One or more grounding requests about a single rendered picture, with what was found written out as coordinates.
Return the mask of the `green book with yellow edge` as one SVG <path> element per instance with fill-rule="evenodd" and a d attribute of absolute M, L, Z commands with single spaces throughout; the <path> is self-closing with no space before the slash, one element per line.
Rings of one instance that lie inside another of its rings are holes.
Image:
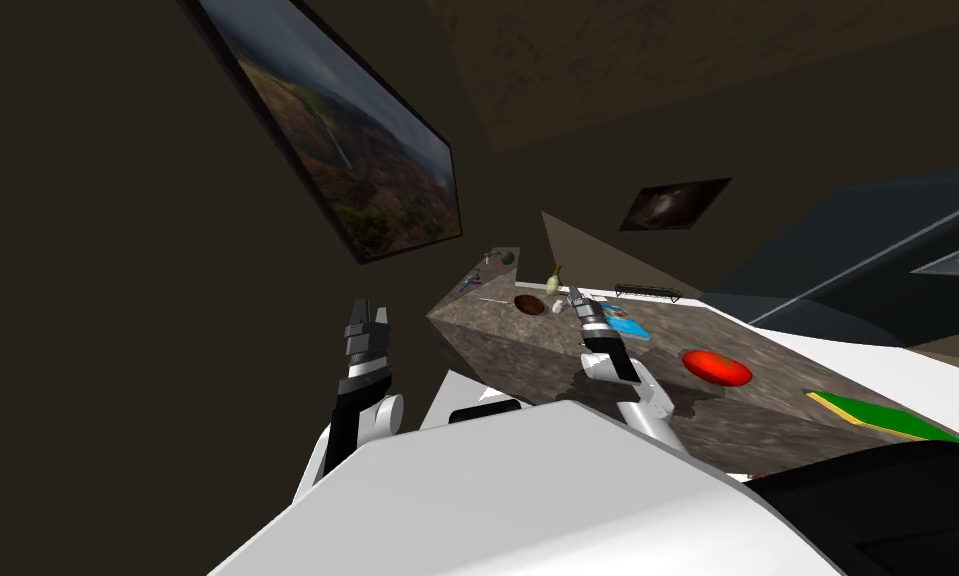
<path fill-rule="evenodd" d="M 959 443 L 959 439 L 948 431 L 903 410 L 817 392 L 817 390 L 810 390 L 805 395 L 858 427 L 882 431 L 882 433 L 910 440 Z"/>

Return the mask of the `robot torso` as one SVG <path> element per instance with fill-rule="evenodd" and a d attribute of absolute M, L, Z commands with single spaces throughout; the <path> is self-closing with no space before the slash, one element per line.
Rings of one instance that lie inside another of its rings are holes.
<path fill-rule="evenodd" d="M 209 576 L 844 576 L 725 472 L 572 401 L 359 448 Z"/>

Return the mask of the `large landscape wall picture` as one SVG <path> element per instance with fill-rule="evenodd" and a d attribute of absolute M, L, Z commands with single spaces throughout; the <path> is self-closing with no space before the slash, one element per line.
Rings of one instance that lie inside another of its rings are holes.
<path fill-rule="evenodd" d="M 447 141 L 306 0 L 177 0 L 359 263 L 460 237 Z"/>

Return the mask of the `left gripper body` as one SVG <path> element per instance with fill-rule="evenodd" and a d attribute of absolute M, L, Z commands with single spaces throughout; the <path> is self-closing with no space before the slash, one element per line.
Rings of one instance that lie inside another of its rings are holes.
<path fill-rule="evenodd" d="M 387 355 L 390 328 L 386 323 L 366 322 L 345 328 L 346 355 L 349 362 L 367 362 Z"/>

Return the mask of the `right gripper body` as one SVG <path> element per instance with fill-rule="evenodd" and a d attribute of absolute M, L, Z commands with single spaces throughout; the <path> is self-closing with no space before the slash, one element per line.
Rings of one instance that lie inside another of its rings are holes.
<path fill-rule="evenodd" d="M 588 326 L 593 328 L 607 327 L 602 305 L 583 293 L 578 287 L 571 286 L 568 288 L 568 300 L 584 328 Z"/>

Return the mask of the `blue book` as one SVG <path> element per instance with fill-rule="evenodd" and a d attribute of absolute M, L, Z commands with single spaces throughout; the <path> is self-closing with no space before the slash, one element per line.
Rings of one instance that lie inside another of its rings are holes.
<path fill-rule="evenodd" d="M 652 338 L 623 308 L 606 303 L 601 307 L 607 324 L 621 337 L 638 341 L 649 341 Z"/>

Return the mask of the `dark counter with sink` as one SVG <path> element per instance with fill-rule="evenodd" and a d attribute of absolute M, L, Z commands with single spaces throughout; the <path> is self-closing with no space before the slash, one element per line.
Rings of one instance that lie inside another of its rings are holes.
<path fill-rule="evenodd" d="M 832 191 L 702 299 L 825 340 L 908 348 L 959 335 L 959 171 Z"/>

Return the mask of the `red tomato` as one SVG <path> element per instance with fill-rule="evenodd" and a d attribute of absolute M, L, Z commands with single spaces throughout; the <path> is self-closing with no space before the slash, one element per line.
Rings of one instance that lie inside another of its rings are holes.
<path fill-rule="evenodd" d="M 691 349 L 682 355 L 681 361 L 691 374 L 723 387 L 741 387 L 753 378 L 742 363 L 706 349 Z"/>

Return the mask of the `small dark wall picture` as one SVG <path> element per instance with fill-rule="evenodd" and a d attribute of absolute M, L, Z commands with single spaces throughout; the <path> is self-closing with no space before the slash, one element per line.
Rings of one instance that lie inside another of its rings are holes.
<path fill-rule="evenodd" d="M 720 178 L 647 187 L 636 195 L 619 231 L 690 229 L 731 181 Z"/>

